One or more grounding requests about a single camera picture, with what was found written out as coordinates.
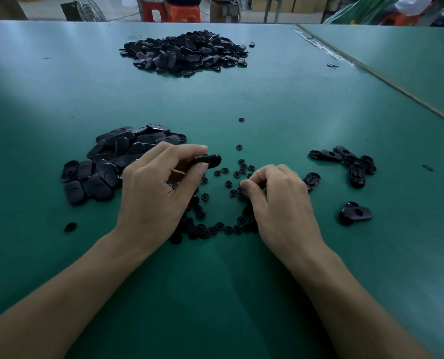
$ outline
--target green table surface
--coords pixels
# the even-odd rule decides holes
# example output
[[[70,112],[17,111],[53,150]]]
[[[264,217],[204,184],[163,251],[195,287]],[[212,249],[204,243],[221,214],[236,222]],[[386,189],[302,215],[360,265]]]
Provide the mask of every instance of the green table surface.
[[[173,78],[139,71],[118,53],[127,41],[194,28],[255,41],[248,67]],[[0,314],[116,222],[121,191],[72,207],[63,164],[84,159],[100,133],[155,122],[207,144],[231,171],[245,158],[318,172],[311,200],[328,246],[444,358],[444,120],[349,63],[327,68],[332,61],[289,25],[0,21]],[[336,144],[375,159],[378,172],[363,189],[350,187],[344,166],[307,157]],[[243,204],[229,198],[225,176],[208,178],[205,223],[235,224]],[[373,220],[341,226],[336,216],[350,200],[369,207]],[[69,222],[78,229],[65,234]],[[307,297],[255,234],[164,244],[68,354],[334,356]]]
[[[444,28],[304,27],[444,113]]]

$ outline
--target fingernail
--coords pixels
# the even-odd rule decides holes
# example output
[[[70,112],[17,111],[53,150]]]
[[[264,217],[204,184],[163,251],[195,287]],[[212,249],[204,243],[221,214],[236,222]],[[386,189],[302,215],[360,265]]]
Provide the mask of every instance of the fingernail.
[[[195,170],[201,175],[205,174],[208,167],[209,164],[207,164],[207,162],[199,162],[198,164],[195,164]]]

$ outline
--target forearm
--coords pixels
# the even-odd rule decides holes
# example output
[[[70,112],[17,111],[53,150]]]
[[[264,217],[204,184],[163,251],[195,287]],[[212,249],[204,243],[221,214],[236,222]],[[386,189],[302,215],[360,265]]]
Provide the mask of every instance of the forearm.
[[[305,259],[291,271],[341,358],[433,358],[328,248],[317,259]]]
[[[63,358],[145,259],[102,237],[80,259],[0,316],[0,358]]]

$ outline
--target red plastic stool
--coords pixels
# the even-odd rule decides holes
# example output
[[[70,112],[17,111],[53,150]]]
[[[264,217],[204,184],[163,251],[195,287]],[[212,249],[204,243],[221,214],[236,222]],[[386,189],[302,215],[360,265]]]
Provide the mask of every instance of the red plastic stool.
[[[153,0],[141,0],[142,20],[144,22],[155,22],[152,10],[157,10],[161,14],[161,22],[169,22],[169,16],[165,10],[164,3]]]
[[[175,6],[164,1],[169,22],[198,22],[201,23],[199,6]]]
[[[379,25],[415,26],[421,15],[406,16],[399,13],[387,15]]]

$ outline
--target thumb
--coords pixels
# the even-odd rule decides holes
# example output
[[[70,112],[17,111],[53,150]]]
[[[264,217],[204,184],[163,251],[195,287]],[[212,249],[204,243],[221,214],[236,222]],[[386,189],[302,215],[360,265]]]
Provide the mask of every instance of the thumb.
[[[192,166],[177,186],[177,189],[174,192],[174,195],[176,196],[175,199],[189,204],[195,190],[201,184],[202,175],[205,174],[208,167],[209,164],[205,162],[199,162]]]
[[[267,208],[268,202],[262,189],[251,180],[242,180],[240,187],[245,190],[245,193],[250,198],[254,211],[261,211]]]

